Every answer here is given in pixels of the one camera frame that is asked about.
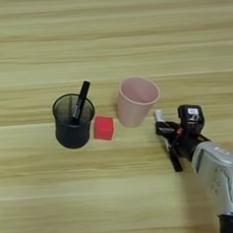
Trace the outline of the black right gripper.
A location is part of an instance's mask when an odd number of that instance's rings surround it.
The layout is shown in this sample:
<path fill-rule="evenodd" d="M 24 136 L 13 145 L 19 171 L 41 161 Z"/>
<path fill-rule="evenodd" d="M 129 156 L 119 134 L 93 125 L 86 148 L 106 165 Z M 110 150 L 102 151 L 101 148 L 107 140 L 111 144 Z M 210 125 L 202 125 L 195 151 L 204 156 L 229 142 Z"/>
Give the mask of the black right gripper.
<path fill-rule="evenodd" d="M 165 124 L 169 128 L 156 128 L 156 133 L 163 137 L 172 135 L 169 140 L 171 151 L 178 157 L 183 157 L 191 161 L 197 146 L 202 142 L 208 142 L 208 138 L 204 135 L 194 135 L 186 133 L 183 129 L 179 129 L 179 123 L 166 121 Z"/>

